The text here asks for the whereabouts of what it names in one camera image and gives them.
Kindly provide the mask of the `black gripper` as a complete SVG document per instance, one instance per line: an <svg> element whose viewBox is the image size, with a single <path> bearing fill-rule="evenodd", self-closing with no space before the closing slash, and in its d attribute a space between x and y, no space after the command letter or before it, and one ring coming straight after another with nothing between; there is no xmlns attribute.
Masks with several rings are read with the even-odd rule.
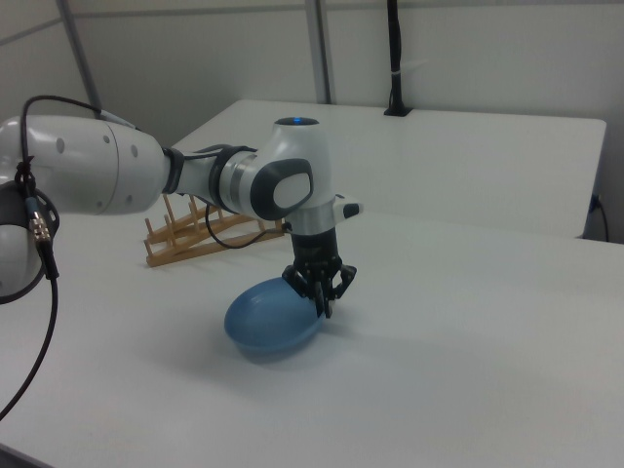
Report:
<svg viewBox="0 0 624 468"><path fill-rule="evenodd" d="M314 235L292 234L293 265L282 278L301 297L313 300L318 315L332 316L332 303L345 294L357 274L355 266L342 264L334 228ZM321 274L325 279L317 281Z"/></svg>

